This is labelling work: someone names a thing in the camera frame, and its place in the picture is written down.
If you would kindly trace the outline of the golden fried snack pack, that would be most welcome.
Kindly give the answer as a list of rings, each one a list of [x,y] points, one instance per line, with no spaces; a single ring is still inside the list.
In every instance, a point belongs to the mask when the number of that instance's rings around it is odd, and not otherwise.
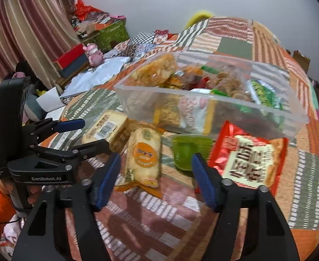
[[[177,69],[175,57],[172,54],[164,54],[134,70],[129,74],[125,84],[140,87],[161,86]]]

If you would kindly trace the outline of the yellow mixed nuts snack bag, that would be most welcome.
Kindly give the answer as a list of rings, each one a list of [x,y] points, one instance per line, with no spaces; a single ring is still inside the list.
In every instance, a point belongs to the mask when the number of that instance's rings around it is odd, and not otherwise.
[[[193,94],[161,94],[153,123],[175,133],[208,135],[213,129],[216,101]]]

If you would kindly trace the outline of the green edged crisps bag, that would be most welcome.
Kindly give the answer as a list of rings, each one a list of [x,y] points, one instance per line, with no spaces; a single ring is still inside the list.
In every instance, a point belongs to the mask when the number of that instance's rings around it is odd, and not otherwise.
[[[204,65],[201,70],[206,79],[206,88],[214,95],[283,110],[282,101],[273,87],[264,81],[243,77],[233,65],[222,65],[217,68]]]

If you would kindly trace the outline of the pale barcode cracker pack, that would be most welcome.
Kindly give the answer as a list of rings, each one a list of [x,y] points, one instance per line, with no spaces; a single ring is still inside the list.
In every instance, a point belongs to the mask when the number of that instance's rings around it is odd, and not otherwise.
[[[128,117],[122,112],[107,110],[82,137],[81,142],[91,143],[97,140],[106,140],[115,152],[121,152],[128,142]]]

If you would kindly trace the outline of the patchwork striped bed quilt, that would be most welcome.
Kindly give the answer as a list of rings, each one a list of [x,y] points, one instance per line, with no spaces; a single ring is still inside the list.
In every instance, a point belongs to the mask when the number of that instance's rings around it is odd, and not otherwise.
[[[113,260],[200,260],[218,214],[191,172],[201,153],[241,187],[265,185],[298,260],[319,245],[319,116],[309,77],[257,21],[211,17],[153,46],[66,107],[76,131],[44,147],[109,140],[122,167],[96,223]]]

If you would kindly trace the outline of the orange label cracker pack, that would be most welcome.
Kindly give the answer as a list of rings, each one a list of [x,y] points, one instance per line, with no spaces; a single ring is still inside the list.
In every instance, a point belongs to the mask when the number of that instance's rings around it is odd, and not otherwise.
[[[130,137],[126,149],[125,165],[121,179],[115,185],[116,191],[127,191],[140,187],[149,194],[161,198],[160,159],[162,130],[155,126],[130,121]]]

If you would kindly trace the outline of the red chinese label snack bag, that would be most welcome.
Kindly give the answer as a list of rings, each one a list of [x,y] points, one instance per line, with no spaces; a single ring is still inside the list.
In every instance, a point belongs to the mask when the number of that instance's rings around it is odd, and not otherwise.
[[[286,137],[266,140],[225,121],[207,164],[238,186],[256,189],[265,185],[275,195],[287,145]]]

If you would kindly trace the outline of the red flat box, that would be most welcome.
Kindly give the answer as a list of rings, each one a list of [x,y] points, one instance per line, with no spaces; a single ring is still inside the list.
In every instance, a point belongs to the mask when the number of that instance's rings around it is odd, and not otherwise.
[[[58,57],[54,62],[54,67],[61,71],[64,68],[68,67],[74,60],[76,60],[78,57],[83,55],[85,53],[85,50],[83,49],[83,44],[78,44],[74,46],[69,51],[62,54],[60,57]]]

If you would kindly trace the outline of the white plastic mailer bag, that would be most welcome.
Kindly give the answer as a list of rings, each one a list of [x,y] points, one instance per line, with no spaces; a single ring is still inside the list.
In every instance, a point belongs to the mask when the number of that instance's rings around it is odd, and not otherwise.
[[[72,78],[71,83],[65,88],[60,98],[73,97],[105,84],[112,77],[119,74],[124,65],[129,61],[129,57],[109,58],[97,68],[81,72]]]

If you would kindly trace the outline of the pink pig toy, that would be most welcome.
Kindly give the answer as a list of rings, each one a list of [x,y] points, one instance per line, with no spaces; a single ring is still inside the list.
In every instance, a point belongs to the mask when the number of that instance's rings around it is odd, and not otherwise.
[[[95,68],[99,65],[103,64],[105,61],[103,53],[99,50],[97,44],[95,43],[88,43],[87,45],[83,46],[83,50],[89,60],[89,64]]]

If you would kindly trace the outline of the green jelly cup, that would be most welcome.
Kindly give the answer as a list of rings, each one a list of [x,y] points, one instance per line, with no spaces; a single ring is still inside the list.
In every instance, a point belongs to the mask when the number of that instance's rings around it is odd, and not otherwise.
[[[172,137],[174,163],[181,171],[192,171],[191,159],[200,153],[204,159],[210,155],[213,140],[199,134],[177,134]]]

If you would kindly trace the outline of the green patterned storage box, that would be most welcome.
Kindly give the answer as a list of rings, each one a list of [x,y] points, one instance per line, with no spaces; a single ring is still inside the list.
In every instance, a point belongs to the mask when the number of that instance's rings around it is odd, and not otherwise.
[[[87,45],[95,43],[103,53],[111,51],[115,46],[129,39],[124,20],[112,24],[95,24],[87,29],[87,36],[81,41]]]

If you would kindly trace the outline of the clear plastic storage bin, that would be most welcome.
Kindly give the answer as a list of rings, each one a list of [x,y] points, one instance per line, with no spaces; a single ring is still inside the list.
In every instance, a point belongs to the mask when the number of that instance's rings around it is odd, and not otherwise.
[[[164,54],[172,54],[175,57],[178,69],[161,86],[140,87],[125,84],[134,70]],[[283,110],[212,94],[211,90],[206,88],[206,79],[201,70],[204,65],[214,68],[233,65],[243,77],[264,81],[275,89],[282,101]],[[129,74],[114,88],[124,112],[133,120],[154,125],[155,105],[161,94],[193,94],[216,101],[213,129],[206,135],[211,138],[217,137],[225,121],[229,121],[256,137],[292,139],[309,121],[302,104],[289,85],[288,73],[270,64],[202,52],[159,52],[131,66]]]

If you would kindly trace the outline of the checkered patterned blanket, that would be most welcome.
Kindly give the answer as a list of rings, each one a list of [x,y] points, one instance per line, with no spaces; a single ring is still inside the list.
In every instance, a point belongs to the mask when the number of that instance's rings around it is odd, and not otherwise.
[[[129,57],[131,62],[136,62],[147,52],[152,51],[172,37],[173,34],[169,33],[168,30],[140,32],[133,38],[117,44],[110,53],[113,57]]]

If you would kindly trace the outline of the yellow curved headboard tube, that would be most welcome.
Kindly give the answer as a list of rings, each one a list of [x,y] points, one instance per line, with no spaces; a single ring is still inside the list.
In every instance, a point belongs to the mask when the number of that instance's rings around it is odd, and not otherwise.
[[[187,22],[185,29],[189,29],[190,27],[203,22],[203,28],[207,26],[205,20],[209,20],[210,18],[214,17],[214,14],[208,11],[198,11],[196,12]]]

